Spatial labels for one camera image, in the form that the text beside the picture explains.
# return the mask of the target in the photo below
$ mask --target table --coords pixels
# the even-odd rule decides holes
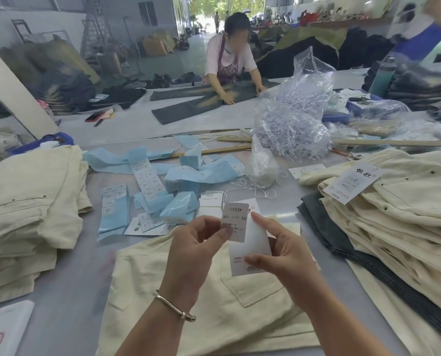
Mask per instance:
[[[334,72],[332,77],[334,87],[360,89],[364,80],[362,75],[364,72],[360,72],[361,70],[366,71],[359,69]],[[146,99],[147,97],[144,96],[131,108],[117,112],[114,119],[105,120],[96,128],[92,123],[84,122],[87,115],[61,117],[59,128],[73,137],[76,144],[84,147],[196,131],[251,128],[254,124],[255,107],[260,102],[259,99],[253,99],[232,106],[222,106],[184,120],[161,125],[151,110],[194,100],[195,97],[144,102]]]
[[[220,141],[205,142],[210,148],[218,148],[226,143]],[[134,147],[145,145],[148,150],[161,150],[177,147],[172,137],[156,138],[143,141],[119,142],[104,145],[114,153],[124,153]],[[250,151],[234,153],[240,161],[247,161]],[[277,159],[282,171],[288,168],[324,163],[329,167],[344,161],[344,157],[329,154],[322,161],[299,160],[293,162],[284,158]],[[259,198],[258,203],[263,215],[276,215],[280,222],[301,222],[302,235],[307,239],[313,255],[321,266],[322,273],[338,298],[374,332],[395,356],[409,355],[388,323],[361,287],[354,273],[344,259],[333,256],[314,237],[311,229],[303,220],[296,206],[300,198],[313,191],[313,188],[301,187],[290,173],[280,174],[278,180],[283,185],[274,185],[277,198],[267,200]],[[44,272],[36,280],[34,292],[8,302],[0,307],[24,299],[35,303],[33,315],[21,341],[17,356],[89,356],[97,349],[102,314],[107,301],[113,270],[114,255],[117,250],[134,245],[144,238],[116,235],[107,237],[102,243],[96,241],[101,212],[101,189],[103,187],[126,182],[130,195],[139,192],[133,175],[98,173],[92,171],[87,177],[87,192],[93,203],[93,211],[84,215],[84,224],[77,245],[71,251],[59,251],[56,268]],[[202,185],[207,189],[227,191],[238,187],[229,183]],[[236,189],[227,191],[229,202],[254,197],[254,191]],[[130,217],[135,217],[138,210],[130,205]],[[324,356],[318,347],[286,350],[263,354],[265,356]]]

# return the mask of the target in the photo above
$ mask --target silver bracelet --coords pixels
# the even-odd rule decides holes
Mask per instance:
[[[156,290],[156,293],[153,293],[153,296],[155,299],[160,300],[165,305],[167,305],[170,309],[175,311],[183,320],[186,320],[188,322],[194,322],[196,320],[196,317],[191,315],[190,313],[185,313],[176,308],[172,303],[170,303],[167,299],[165,299],[163,296],[160,295],[159,290]]]

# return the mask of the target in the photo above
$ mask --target green foliage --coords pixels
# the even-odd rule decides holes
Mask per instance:
[[[218,11],[221,19],[225,18],[228,5],[230,5],[230,14],[250,10],[253,15],[263,12],[265,6],[265,0],[188,0],[188,2],[191,15],[213,17]]]

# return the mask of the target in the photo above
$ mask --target person in blue apron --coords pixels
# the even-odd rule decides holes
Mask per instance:
[[[225,20],[224,34],[213,36],[207,44],[206,72],[202,84],[211,85],[228,105],[234,104],[234,97],[225,92],[222,85],[235,82],[242,69],[250,72],[258,93],[265,89],[248,44],[249,36],[247,15],[236,12]]]

